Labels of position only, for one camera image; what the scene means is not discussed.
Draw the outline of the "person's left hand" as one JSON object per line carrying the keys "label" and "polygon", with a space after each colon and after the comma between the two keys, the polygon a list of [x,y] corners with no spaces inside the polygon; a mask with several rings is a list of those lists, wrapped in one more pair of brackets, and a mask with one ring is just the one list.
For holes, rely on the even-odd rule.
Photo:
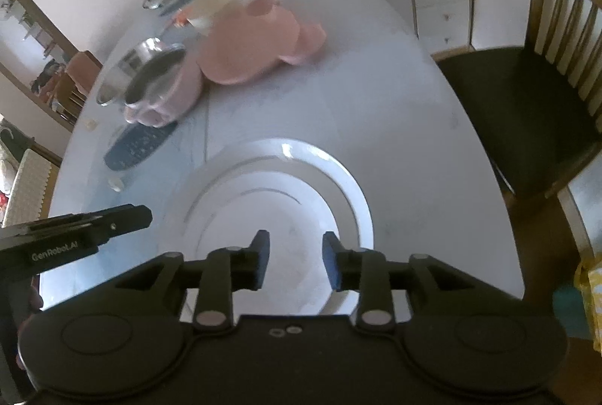
{"label": "person's left hand", "polygon": [[35,286],[30,286],[29,303],[27,303],[27,310],[29,310],[29,313],[27,314],[27,318],[18,327],[18,335],[20,335],[20,333],[23,331],[23,328],[27,325],[33,315],[42,310],[43,306],[44,301],[39,293],[39,290]]}

